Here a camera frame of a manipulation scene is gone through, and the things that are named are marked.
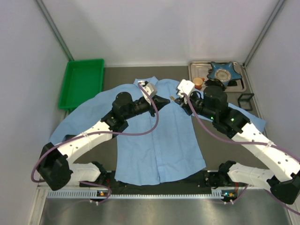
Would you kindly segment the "light blue button shirt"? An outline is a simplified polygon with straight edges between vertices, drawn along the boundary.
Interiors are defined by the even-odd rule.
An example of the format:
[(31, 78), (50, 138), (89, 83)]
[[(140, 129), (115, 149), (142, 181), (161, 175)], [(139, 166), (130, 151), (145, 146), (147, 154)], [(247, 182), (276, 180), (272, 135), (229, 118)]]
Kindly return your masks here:
[[(92, 127), (112, 108), (121, 92), (133, 100), (142, 96), (138, 83), (123, 84), (100, 92), (71, 112), (55, 129), (50, 142), (78, 135)], [(124, 135), (117, 136), (115, 178), (133, 185), (157, 185), (184, 179), (206, 167), (192, 119), (176, 103), (159, 111), (159, 119), (144, 113), (128, 120)]]

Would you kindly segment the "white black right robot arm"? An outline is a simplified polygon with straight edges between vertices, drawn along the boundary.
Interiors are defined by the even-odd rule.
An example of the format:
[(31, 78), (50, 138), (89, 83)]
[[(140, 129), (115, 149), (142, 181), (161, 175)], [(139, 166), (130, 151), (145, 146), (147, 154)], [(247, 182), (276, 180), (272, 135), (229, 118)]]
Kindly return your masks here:
[(219, 86), (209, 86), (200, 94), (190, 81), (177, 87), (175, 100), (184, 111), (195, 117), (203, 116), (212, 121), (213, 127), (227, 136), (216, 139), (239, 144), (259, 159), (267, 169), (249, 167), (227, 161), (219, 168), (233, 182), (241, 182), (270, 192), (279, 201), (292, 205), (300, 194), (300, 160), (269, 140), (242, 112), (227, 102), (227, 94)]

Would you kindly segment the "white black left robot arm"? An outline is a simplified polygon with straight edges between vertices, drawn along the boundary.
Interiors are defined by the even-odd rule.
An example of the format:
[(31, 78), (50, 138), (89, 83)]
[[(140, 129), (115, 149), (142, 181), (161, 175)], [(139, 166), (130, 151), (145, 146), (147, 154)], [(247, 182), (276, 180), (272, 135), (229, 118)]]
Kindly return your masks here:
[(57, 191), (69, 182), (95, 182), (104, 172), (97, 163), (76, 164), (75, 161), (95, 146), (123, 135), (127, 120), (143, 113), (159, 117), (158, 111), (170, 103), (158, 95), (143, 96), (133, 101), (128, 92), (121, 92), (112, 109), (88, 130), (57, 145), (51, 142), (43, 148), (37, 172), (51, 190)]

